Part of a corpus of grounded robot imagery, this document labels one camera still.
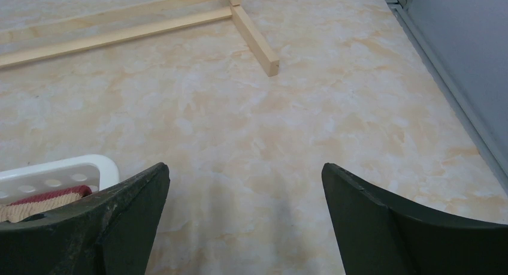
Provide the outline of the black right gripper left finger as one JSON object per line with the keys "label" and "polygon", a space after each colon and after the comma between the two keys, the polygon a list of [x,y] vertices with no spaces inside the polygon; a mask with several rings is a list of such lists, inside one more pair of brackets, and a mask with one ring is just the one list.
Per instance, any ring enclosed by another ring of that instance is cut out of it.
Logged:
{"label": "black right gripper left finger", "polygon": [[71,204],[1,223],[2,274],[144,274],[170,186],[167,165]]}

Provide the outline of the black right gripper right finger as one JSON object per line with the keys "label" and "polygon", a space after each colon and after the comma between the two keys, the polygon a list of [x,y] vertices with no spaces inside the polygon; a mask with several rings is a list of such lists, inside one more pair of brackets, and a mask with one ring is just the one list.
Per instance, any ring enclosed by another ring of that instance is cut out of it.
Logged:
{"label": "black right gripper right finger", "polygon": [[408,200],[327,163],[322,184],[346,274],[506,274],[507,226]]}

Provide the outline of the striped beige maroon sock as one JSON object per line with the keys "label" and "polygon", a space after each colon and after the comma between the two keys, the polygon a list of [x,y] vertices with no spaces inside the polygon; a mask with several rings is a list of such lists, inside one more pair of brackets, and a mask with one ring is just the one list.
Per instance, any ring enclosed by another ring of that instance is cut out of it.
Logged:
{"label": "striped beige maroon sock", "polygon": [[34,195],[7,205],[1,204],[1,222],[21,222],[32,215],[65,206],[91,194],[90,187],[80,185]]}

